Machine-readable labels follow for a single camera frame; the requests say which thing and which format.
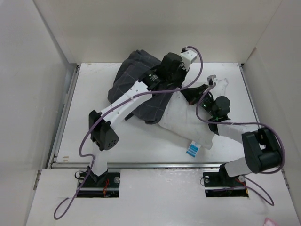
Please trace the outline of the white pillow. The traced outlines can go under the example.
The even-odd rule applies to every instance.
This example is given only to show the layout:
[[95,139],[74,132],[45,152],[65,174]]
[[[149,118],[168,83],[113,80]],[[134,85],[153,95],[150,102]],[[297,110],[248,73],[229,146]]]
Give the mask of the white pillow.
[[214,133],[196,116],[196,106],[189,105],[181,92],[174,92],[159,121],[159,126],[206,149],[213,145]]

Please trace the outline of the dark grey checked pillowcase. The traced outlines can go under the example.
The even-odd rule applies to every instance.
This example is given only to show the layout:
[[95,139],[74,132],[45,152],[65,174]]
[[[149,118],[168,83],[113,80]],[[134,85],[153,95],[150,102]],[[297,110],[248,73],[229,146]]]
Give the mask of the dark grey checked pillowcase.
[[126,119],[136,116],[147,124],[161,120],[176,89],[156,88],[160,80],[151,68],[161,61],[145,50],[135,50],[121,64],[108,91],[109,102],[118,106],[114,114],[124,113]]

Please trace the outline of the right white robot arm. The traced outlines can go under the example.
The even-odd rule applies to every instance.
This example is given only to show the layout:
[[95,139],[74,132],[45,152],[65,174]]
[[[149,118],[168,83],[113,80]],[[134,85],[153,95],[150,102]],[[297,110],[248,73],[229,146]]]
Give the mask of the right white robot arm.
[[224,163],[219,168],[218,180],[222,185],[229,185],[235,177],[251,173],[272,174],[272,169],[279,171],[285,162],[282,142],[276,132],[269,126],[257,123],[253,130],[253,122],[232,122],[228,117],[230,100],[225,96],[214,98],[211,94],[213,86],[201,85],[197,88],[182,91],[189,105],[202,108],[209,115],[203,120],[209,130],[218,136],[228,137],[242,144],[244,156]]

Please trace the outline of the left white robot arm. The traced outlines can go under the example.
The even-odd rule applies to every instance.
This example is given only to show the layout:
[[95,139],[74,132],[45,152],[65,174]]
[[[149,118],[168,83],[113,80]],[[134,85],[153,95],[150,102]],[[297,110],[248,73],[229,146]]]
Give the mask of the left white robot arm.
[[96,187],[105,183],[107,166],[101,165],[99,155],[118,143],[116,127],[134,115],[143,121],[158,122],[174,90],[182,88],[196,57],[195,52],[183,49],[180,54],[168,53],[159,61],[145,51],[136,51],[122,63],[108,92],[110,105],[89,114],[90,139],[98,147],[90,183]]

